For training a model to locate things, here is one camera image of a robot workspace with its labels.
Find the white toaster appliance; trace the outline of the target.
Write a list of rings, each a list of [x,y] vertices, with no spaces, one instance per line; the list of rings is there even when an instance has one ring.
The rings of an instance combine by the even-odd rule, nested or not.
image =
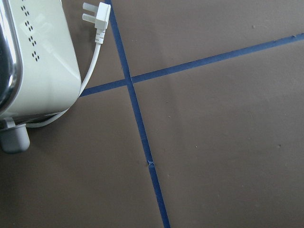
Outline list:
[[[0,3],[0,147],[29,148],[27,128],[70,108],[81,76],[59,0]]]

